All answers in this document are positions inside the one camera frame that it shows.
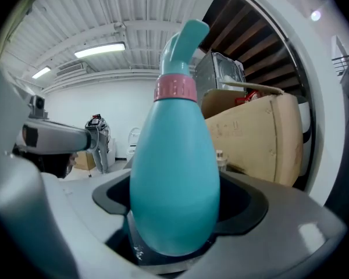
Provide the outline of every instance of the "fluorescent ceiling light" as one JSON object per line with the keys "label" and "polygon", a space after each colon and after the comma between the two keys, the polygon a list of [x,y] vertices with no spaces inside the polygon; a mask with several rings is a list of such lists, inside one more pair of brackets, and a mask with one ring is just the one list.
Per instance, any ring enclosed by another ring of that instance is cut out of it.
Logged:
{"label": "fluorescent ceiling light", "polygon": [[34,79],[37,79],[39,77],[41,77],[43,74],[47,73],[48,71],[51,71],[51,69],[47,66],[45,68],[43,68],[42,70],[40,70],[38,73],[33,75]]}
{"label": "fluorescent ceiling light", "polygon": [[107,52],[117,52],[124,51],[126,49],[126,45],[124,42],[116,42],[114,44],[106,44],[95,46],[94,48],[84,49],[82,51],[76,52],[75,56],[78,58],[83,58],[90,55],[95,55],[97,53],[107,53]]}

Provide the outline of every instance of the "red object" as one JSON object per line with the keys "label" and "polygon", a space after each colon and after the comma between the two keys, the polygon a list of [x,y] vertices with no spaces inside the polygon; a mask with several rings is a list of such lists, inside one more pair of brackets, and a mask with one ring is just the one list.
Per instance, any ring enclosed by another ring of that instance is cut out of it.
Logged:
{"label": "red object", "polygon": [[246,102],[249,102],[253,99],[257,99],[259,98],[258,96],[258,91],[257,90],[253,90],[251,93],[249,93],[246,97],[237,97],[235,99],[235,105],[238,106],[238,105],[242,105]]}

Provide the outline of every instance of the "white wall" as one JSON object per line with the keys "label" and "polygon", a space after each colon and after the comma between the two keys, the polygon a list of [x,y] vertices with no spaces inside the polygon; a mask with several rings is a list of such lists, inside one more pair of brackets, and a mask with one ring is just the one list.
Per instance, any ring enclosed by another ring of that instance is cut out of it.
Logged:
{"label": "white wall", "polygon": [[337,81],[325,42],[294,5],[287,0],[255,1],[291,39],[308,76],[316,114],[316,136],[306,192],[324,205],[343,155],[345,117],[342,87]]}
{"label": "white wall", "polygon": [[154,98],[155,81],[112,81],[50,93],[45,97],[48,117],[84,128],[93,114],[101,114],[116,140],[116,157],[125,158],[128,135],[141,128]]}
{"label": "white wall", "polygon": [[[349,55],[349,24],[333,0],[286,0],[305,18],[323,41],[326,52],[332,55],[332,37],[337,35]],[[313,10],[322,14],[320,20],[313,22],[310,15]]]}

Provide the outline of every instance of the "bottle neck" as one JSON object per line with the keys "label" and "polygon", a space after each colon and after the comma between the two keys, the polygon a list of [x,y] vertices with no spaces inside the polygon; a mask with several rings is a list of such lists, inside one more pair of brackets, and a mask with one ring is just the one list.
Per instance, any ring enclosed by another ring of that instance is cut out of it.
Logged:
{"label": "bottle neck", "polygon": [[161,75],[156,80],[154,101],[167,98],[189,99],[197,102],[195,81],[185,74]]}

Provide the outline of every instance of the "white ceiling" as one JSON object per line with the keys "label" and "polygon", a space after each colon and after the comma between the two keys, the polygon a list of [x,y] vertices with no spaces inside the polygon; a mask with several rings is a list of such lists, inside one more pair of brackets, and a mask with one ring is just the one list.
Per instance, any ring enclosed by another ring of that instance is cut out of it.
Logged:
{"label": "white ceiling", "polygon": [[[157,70],[166,41],[188,19],[202,19],[213,0],[36,0],[10,37],[1,65],[14,76],[47,87],[74,52],[124,41],[124,52],[83,59],[95,72]],[[52,71],[33,80],[45,66]]]}

